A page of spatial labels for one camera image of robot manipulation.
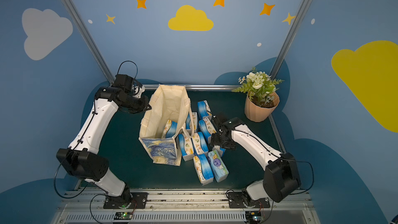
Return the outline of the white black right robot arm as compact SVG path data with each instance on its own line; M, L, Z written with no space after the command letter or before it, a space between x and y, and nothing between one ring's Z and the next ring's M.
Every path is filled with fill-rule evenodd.
M216 132L211 135L211 146L235 150L239 144L260 164L264 171L262 180L248 185L242 192L228 193L227 197L240 207L254 207L261 200L281 202L301 186L297 161L290 153L282 153L256 136L239 118L230 120L212 116Z

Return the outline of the purple snail tissue pack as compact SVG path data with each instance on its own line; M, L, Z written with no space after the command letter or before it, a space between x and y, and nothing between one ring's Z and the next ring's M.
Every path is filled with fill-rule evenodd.
M210 164L214 178L218 183L228 177L229 170L217 150L209 151L207 154L207 160Z

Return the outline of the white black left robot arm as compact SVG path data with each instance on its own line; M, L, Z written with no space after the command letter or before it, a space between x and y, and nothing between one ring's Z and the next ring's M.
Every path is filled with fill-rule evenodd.
M131 114L151 109L144 91L144 86L100 87L82 129L67 148L60 148L56 154L69 175L94 184L104 192L106 208L126 209L133 200L128 185L110 170L109 160L98 155L100 144L108 124L120 108Z

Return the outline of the canvas bag starry night print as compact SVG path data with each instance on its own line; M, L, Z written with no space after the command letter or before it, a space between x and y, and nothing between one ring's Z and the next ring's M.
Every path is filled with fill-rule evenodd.
M159 85L150 98L151 110L141 121L139 141L156 164L179 166L181 148L179 134L191 138L194 126L186 129L187 117L192 117L191 100L184 86Z

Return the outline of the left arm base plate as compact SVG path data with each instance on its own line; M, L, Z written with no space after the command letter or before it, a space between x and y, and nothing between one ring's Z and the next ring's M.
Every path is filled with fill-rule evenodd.
M103 209L144 209L147 198L147 192L130 192L118 197L106 196Z

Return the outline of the blue floral tissue pack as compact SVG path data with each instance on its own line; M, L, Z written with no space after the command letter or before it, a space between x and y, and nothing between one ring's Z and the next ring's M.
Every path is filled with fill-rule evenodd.
M203 133L206 142L210 144L212 135L217 133L213 123L208 117L205 117L198 122L198 125L199 130Z

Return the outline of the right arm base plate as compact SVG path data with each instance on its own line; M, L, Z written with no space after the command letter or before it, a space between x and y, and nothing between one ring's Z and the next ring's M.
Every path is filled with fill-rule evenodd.
M268 198L253 200L248 193L242 191L228 190L226 192L229 208L270 208L271 204Z

